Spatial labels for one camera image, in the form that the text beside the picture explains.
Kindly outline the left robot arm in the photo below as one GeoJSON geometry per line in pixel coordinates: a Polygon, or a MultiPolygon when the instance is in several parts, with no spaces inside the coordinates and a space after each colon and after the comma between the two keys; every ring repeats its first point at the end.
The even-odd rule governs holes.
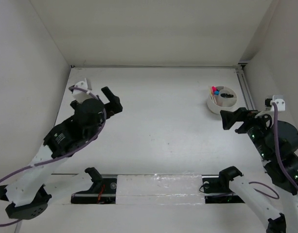
{"type": "Polygon", "coordinates": [[[0,200],[9,202],[5,211],[13,224],[39,216],[65,191],[75,193],[87,188],[102,193],[105,189],[103,178],[94,167],[73,176],[62,189],[57,184],[45,184],[61,164],[98,138],[109,118],[123,110],[120,98],[107,86],[101,91],[108,103],[88,88],[73,85],[69,90],[74,98],[70,104],[74,114],[48,132],[26,167],[0,179],[0,200]]]}

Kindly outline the yellow highlighter pen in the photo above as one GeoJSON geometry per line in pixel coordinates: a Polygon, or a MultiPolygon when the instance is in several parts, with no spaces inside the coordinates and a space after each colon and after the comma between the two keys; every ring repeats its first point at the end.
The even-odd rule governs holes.
{"type": "Polygon", "coordinates": [[[211,88],[210,88],[210,98],[211,98],[212,100],[214,100],[214,93],[213,93],[213,91],[212,91],[211,88]]]}

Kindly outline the black handled scissors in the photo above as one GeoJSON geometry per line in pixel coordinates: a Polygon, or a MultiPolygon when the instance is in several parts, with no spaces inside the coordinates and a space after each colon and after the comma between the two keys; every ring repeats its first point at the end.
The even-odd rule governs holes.
{"type": "Polygon", "coordinates": [[[228,93],[221,93],[220,96],[222,98],[225,98],[225,99],[229,99],[229,98],[233,98],[234,97],[233,94],[228,94],[228,93]]]}

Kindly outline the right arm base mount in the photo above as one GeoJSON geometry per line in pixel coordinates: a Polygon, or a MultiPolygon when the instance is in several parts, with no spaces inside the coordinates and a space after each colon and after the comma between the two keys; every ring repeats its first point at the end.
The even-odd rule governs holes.
{"type": "Polygon", "coordinates": [[[230,166],[219,172],[218,176],[203,178],[199,192],[205,195],[206,204],[253,203],[253,196],[248,183],[236,180],[242,177],[242,172],[235,166],[230,166]]]}

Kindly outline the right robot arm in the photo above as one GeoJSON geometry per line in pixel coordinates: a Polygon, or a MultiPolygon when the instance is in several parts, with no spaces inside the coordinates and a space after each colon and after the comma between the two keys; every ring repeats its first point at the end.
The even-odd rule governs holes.
{"type": "Polygon", "coordinates": [[[247,134],[265,161],[264,169],[276,187],[283,210],[279,211],[257,192],[243,173],[231,166],[219,172],[218,185],[223,191],[232,191],[253,211],[268,233],[298,233],[298,131],[290,123],[274,115],[262,115],[256,110],[239,108],[234,112],[220,112],[224,130],[236,122],[242,125],[237,134],[247,134]]]}

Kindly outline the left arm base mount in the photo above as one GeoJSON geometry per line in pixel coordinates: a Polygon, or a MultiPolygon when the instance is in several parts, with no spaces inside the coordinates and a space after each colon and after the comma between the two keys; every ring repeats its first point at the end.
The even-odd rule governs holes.
{"type": "Polygon", "coordinates": [[[89,189],[72,194],[71,204],[115,204],[117,175],[101,175],[94,167],[86,168],[85,173],[92,184],[89,189]]]}

